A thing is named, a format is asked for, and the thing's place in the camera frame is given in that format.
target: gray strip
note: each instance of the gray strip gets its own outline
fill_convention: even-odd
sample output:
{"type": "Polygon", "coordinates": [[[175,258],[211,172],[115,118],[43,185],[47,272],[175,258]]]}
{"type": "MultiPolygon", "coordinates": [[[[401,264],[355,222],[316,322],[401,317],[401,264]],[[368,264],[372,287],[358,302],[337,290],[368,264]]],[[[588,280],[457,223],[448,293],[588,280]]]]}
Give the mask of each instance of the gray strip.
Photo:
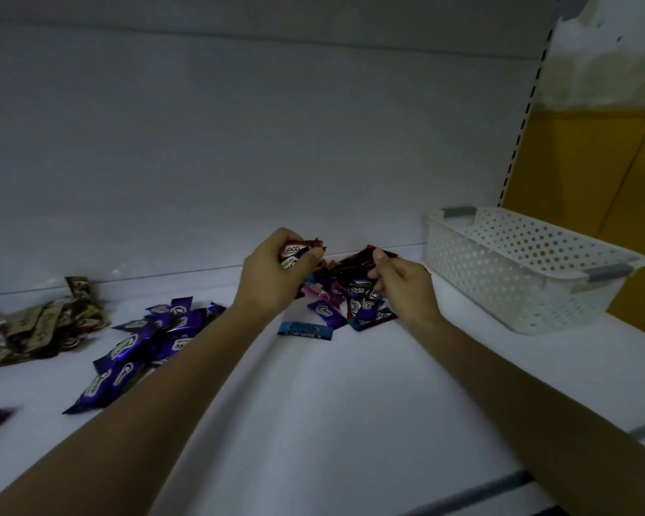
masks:
{"type": "MultiPolygon", "coordinates": [[[[628,434],[637,440],[645,440],[645,425],[636,427],[632,431],[629,431],[628,434]]],[[[515,491],[517,488],[534,481],[533,476],[526,470],[519,470],[516,473],[467,489],[466,491],[438,500],[437,502],[417,507],[409,512],[405,512],[402,516],[444,516],[455,511],[460,511],[465,507],[475,505],[476,503],[484,502],[500,494],[515,491]]],[[[558,506],[555,506],[539,514],[545,516],[561,516],[566,513],[558,506]]]]}
{"type": "Polygon", "coordinates": [[[628,277],[633,271],[633,266],[630,264],[620,263],[602,266],[601,268],[586,269],[585,273],[588,274],[588,282],[602,282],[610,281],[614,278],[628,277]]]}
{"type": "Polygon", "coordinates": [[[289,38],[282,38],[280,36],[257,36],[247,34],[229,34],[229,33],[216,33],[216,32],[201,32],[201,31],[178,31],[178,30],[159,30],[159,29],[145,29],[143,27],[115,27],[114,25],[92,25],[88,23],[62,23],[47,20],[6,20],[0,18],[0,25],[11,25],[15,27],[46,27],[52,29],[81,29],[89,31],[105,31],[105,32],[134,32],[143,34],[160,34],[160,35],[183,35],[195,36],[202,38],[224,38],[226,40],[241,40],[253,42],[274,42],[274,43],[291,43],[300,45],[320,45],[321,47],[342,47],[345,49],[370,49],[378,51],[399,51],[399,52],[417,52],[422,54],[447,54],[449,56],[467,56],[469,58],[500,58],[500,59],[524,59],[530,61],[535,58],[527,56],[509,56],[509,55],[496,55],[496,54],[473,54],[469,52],[455,52],[455,51],[441,51],[436,49],[421,49],[420,47],[393,47],[392,45],[373,45],[364,43],[336,43],[323,40],[296,40],[289,38]]]}
{"type": "Polygon", "coordinates": [[[458,206],[453,208],[442,208],[442,211],[444,212],[444,218],[449,219],[450,217],[475,215],[478,209],[474,206],[458,206]]]}

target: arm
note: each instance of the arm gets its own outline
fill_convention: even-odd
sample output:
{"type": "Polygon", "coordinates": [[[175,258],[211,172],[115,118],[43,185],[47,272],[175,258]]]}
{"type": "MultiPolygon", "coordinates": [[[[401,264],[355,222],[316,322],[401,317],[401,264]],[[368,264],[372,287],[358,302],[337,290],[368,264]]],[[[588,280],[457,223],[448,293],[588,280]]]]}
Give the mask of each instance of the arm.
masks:
{"type": "Polygon", "coordinates": [[[387,259],[381,250],[373,255],[376,290],[566,511],[645,516],[643,445],[451,325],[422,265],[387,259]]]}
{"type": "Polygon", "coordinates": [[[281,228],[258,246],[224,315],[7,487],[0,516],[145,515],[207,406],[323,256],[282,269],[287,240],[301,237],[281,228]]]}

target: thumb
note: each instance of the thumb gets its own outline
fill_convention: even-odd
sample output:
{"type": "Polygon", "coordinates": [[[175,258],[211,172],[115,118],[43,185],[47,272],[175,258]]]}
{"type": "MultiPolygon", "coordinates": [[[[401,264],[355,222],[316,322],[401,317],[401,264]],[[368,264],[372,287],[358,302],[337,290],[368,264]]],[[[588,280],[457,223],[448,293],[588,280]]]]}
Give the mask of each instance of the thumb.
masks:
{"type": "Polygon", "coordinates": [[[375,266],[378,269],[379,276],[382,277],[384,285],[386,286],[395,286],[395,283],[402,281],[402,277],[397,273],[397,269],[394,267],[392,261],[387,257],[387,254],[376,248],[373,251],[373,260],[375,261],[375,266]]]}
{"type": "Polygon", "coordinates": [[[323,255],[325,255],[325,251],[322,248],[308,250],[296,261],[296,264],[287,270],[287,273],[291,274],[290,277],[297,284],[301,284],[306,277],[313,273],[313,270],[316,269],[323,255]]]}

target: person's left hand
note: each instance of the person's left hand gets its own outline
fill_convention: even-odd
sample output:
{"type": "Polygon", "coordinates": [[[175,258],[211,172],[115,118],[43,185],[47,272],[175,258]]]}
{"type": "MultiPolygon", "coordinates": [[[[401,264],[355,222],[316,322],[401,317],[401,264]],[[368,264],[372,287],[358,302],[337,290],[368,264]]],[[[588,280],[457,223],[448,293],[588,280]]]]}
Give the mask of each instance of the person's left hand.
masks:
{"type": "Polygon", "coordinates": [[[282,268],[278,255],[284,244],[302,240],[291,230],[279,228],[246,257],[234,307],[267,322],[283,312],[325,254],[322,248],[313,248],[291,268],[282,268]]]}

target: white plastic basket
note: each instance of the white plastic basket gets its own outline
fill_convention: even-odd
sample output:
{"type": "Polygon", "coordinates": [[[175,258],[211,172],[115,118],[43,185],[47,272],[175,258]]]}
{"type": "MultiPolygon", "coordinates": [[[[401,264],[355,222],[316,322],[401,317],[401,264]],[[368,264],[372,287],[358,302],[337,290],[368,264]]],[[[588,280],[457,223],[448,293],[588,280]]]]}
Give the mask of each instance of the white plastic basket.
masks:
{"type": "Polygon", "coordinates": [[[503,208],[426,214],[428,265],[517,333],[589,321],[610,306],[639,253],[503,208]]]}

